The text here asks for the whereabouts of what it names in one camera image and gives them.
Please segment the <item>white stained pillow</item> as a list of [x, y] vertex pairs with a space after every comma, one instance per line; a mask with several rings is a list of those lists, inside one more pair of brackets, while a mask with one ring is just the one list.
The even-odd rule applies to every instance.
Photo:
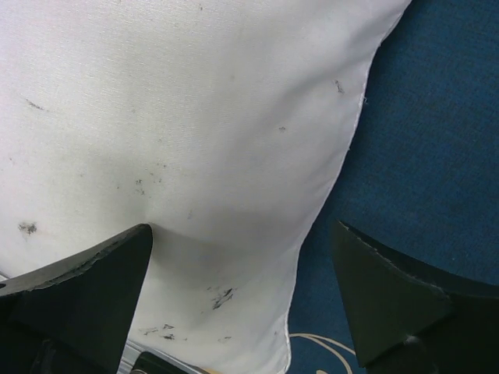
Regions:
[[1, 272], [138, 223], [129, 339], [283, 373], [301, 245], [406, 1], [4, 1]]

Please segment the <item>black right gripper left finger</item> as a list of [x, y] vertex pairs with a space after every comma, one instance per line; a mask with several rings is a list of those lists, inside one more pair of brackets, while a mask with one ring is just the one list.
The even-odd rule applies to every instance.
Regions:
[[3, 373], [116, 373], [152, 250], [138, 224], [1, 282]]

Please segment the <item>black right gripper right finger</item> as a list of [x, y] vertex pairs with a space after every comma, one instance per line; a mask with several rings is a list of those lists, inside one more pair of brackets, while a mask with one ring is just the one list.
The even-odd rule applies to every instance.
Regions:
[[334, 224], [332, 257], [368, 373], [496, 373], [498, 287], [438, 269]]

